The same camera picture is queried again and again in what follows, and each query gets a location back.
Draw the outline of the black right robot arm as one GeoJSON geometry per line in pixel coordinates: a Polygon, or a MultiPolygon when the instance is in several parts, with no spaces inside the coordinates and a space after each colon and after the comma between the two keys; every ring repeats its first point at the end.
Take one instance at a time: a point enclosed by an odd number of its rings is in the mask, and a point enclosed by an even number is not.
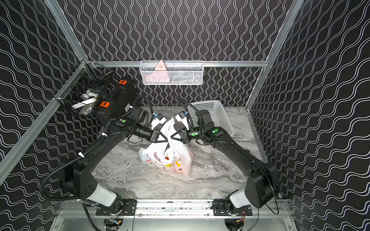
{"type": "Polygon", "coordinates": [[[210,145],[226,155],[246,177],[245,188],[231,193],[225,199],[225,207],[229,213],[249,205],[261,208],[277,198],[278,174],[274,164],[264,163],[237,144],[224,128],[214,124],[207,110],[197,111],[194,121],[198,125],[193,129],[177,129],[171,138],[182,143],[195,140],[202,141],[203,145],[210,145]]]}

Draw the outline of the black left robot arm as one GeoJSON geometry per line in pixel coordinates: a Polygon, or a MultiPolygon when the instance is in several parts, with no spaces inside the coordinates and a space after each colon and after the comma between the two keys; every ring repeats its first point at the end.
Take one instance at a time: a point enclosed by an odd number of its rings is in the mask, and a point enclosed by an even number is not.
{"type": "Polygon", "coordinates": [[[103,206],[113,214],[119,213],[122,208],[121,196],[101,186],[92,172],[117,144],[131,135],[151,143],[168,141],[160,130],[150,128],[150,121],[146,125],[142,124],[146,117],[146,111],[132,107],[130,112],[110,120],[106,124],[106,130],[93,144],[59,166],[40,183],[41,197],[50,201],[81,199],[93,205],[103,206]],[[53,197],[45,192],[44,187],[53,176],[58,176],[62,189],[71,193],[71,196],[53,197]]]}

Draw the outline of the white printed plastic bag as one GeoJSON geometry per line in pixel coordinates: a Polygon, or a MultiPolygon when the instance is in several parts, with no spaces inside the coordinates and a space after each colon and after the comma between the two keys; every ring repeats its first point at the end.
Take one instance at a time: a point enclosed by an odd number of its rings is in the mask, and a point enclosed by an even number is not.
{"type": "Polygon", "coordinates": [[[175,119],[168,120],[160,129],[167,142],[152,143],[148,148],[139,149],[139,157],[144,165],[156,165],[163,171],[189,175],[194,154],[189,147],[171,138],[176,133],[175,119]]]}

